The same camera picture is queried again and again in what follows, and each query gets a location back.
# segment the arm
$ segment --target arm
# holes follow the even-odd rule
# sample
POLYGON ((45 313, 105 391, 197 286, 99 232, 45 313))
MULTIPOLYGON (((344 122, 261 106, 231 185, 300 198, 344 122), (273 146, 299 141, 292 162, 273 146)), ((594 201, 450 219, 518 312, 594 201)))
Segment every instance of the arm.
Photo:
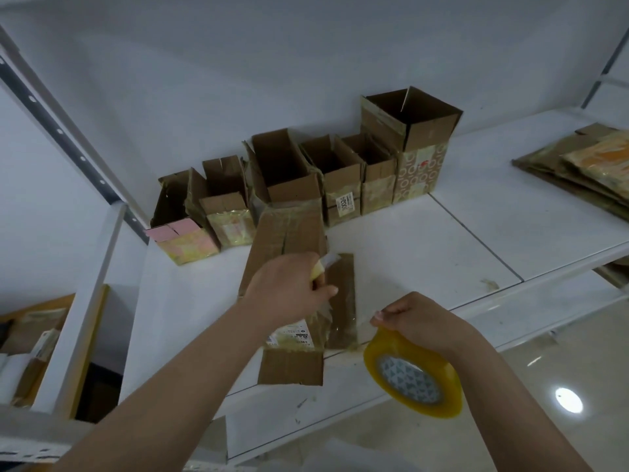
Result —
POLYGON ((115 408, 53 472, 182 470, 267 336, 314 313, 338 291, 330 285, 312 290, 317 260, 316 253, 300 253, 265 264, 244 299, 115 408))
POLYGON ((371 323, 450 362, 498 471, 592 471, 472 325, 417 292, 378 311, 371 323))

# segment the white wall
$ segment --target white wall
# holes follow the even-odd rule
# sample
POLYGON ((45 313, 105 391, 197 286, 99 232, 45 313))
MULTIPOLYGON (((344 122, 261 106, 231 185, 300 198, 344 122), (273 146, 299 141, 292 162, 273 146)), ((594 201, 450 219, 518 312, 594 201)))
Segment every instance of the white wall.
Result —
MULTIPOLYGON (((0 314, 76 291, 109 206, 0 88, 0 314)), ((93 361, 118 373, 146 246, 123 224, 105 282, 111 292, 93 361)))
POLYGON ((100 112, 163 175, 270 129, 351 132, 360 94, 409 84, 465 110, 461 133, 578 104, 628 14, 629 0, 51 0, 0 21, 69 111, 100 112), (72 68, 40 62, 48 45, 72 68))

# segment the tiled floor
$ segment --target tiled floor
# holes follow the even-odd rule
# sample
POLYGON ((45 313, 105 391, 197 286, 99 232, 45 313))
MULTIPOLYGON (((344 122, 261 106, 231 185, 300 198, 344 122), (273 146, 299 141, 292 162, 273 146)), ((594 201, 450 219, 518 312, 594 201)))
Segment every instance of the tiled floor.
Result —
MULTIPOLYGON (((629 303, 623 302, 503 353, 597 472, 629 469, 628 338, 629 303), (559 406, 554 396, 559 387, 577 393, 582 413, 559 406)), ((392 400, 279 447, 265 458, 301 463, 331 437, 396 452, 425 471, 495 470, 467 407, 457 418, 444 421, 392 400)))

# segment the forearm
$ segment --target forearm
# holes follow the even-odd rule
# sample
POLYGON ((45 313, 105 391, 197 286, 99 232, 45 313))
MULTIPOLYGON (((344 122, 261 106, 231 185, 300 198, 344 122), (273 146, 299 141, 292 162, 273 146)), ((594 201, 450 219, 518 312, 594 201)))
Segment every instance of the forearm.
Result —
POLYGON ((483 336, 445 354, 498 471, 591 472, 505 360, 483 336))
POLYGON ((264 316, 243 302, 232 307, 67 452, 54 471, 180 471, 271 332, 264 316))

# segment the hand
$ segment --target hand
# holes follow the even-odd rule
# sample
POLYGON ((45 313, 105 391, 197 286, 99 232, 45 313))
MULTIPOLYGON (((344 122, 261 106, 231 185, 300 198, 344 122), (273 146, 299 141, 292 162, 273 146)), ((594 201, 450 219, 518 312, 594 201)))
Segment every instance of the hand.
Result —
POLYGON ((313 289, 310 274, 318 260, 313 252, 281 255, 265 263, 251 279, 245 300, 256 310, 263 309, 273 331, 303 320, 338 293, 336 286, 325 284, 323 275, 313 289))
POLYGON ((376 311, 371 324, 397 331, 408 341, 444 357, 477 333, 467 321, 416 291, 376 311))

